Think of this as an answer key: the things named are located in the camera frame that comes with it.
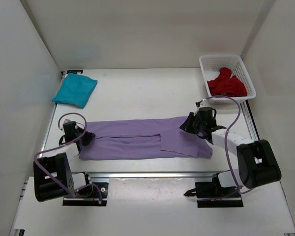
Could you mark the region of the lavender t shirt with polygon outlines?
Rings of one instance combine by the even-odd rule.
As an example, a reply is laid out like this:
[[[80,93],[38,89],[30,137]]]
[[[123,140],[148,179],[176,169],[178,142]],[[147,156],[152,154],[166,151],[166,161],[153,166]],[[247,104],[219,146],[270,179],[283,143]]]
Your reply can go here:
[[[192,157],[210,159],[205,140],[180,129],[186,117],[97,121],[87,124],[95,138],[83,147],[81,160],[141,160]]]

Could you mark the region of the teal t shirt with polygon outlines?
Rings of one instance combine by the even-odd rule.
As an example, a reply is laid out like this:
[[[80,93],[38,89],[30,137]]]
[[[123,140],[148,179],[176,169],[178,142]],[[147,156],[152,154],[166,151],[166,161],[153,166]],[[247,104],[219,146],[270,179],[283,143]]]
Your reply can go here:
[[[90,77],[68,73],[52,101],[83,109],[97,84],[98,81]]]

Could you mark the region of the red t shirt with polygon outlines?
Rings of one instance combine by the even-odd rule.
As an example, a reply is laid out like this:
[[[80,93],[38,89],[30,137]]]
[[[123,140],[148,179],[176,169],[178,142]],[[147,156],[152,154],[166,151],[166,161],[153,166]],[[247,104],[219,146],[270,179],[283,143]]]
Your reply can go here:
[[[220,74],[214,80],[207,82],[209,91],[212,96],[223,95],[227,97],[244,97],[247,96],[247,90],[243,82],[232,71],[226,67],[219,70]]]

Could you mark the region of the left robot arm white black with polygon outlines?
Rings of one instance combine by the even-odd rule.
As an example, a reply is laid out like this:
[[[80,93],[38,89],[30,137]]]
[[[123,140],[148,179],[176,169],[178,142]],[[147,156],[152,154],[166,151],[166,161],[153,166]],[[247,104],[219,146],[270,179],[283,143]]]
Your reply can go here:
[[[60,128],[64,135],[59,146],[39,154],[34,159],[34,192],[39,202],[60,197],[89,197],[95,186],[87,173],[73,174],[69,162],[88,146],[95,134],[85,130],[85,126],[76,121],[65,120]]]

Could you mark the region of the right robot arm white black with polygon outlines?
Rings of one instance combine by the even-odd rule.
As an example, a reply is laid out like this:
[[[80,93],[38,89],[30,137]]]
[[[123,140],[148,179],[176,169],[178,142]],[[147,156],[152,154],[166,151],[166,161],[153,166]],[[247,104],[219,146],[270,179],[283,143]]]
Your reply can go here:
[[[180,129],[197,135],[237,157],[240,183],[247,189],[280,181],[282,173],[267,140],[244,138],[217,125],[216,110],[211,107],[191,112]]]

